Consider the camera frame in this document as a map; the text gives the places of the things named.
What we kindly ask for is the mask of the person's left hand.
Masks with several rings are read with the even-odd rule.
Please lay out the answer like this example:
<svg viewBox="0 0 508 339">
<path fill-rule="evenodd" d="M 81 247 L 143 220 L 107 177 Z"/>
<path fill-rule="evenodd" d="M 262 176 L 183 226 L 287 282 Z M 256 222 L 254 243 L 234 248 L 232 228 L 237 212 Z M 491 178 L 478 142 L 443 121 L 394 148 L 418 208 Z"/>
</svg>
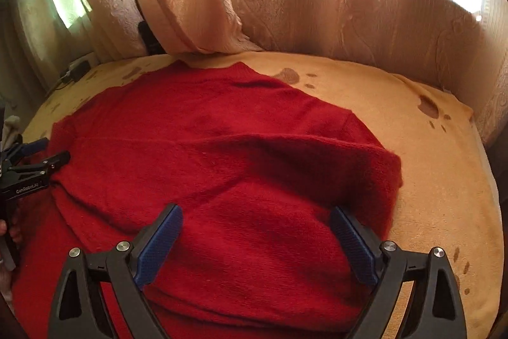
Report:
<svg viewBox="0 0 508 339">
<path fill-rule="evenodd" d="M 5 234 L 9 234 L 16 245 L 23 240 L 17 217 L 14 217 L 9 224 L 5 220 L 0 220 L 0 236 Z"/>
</svg>

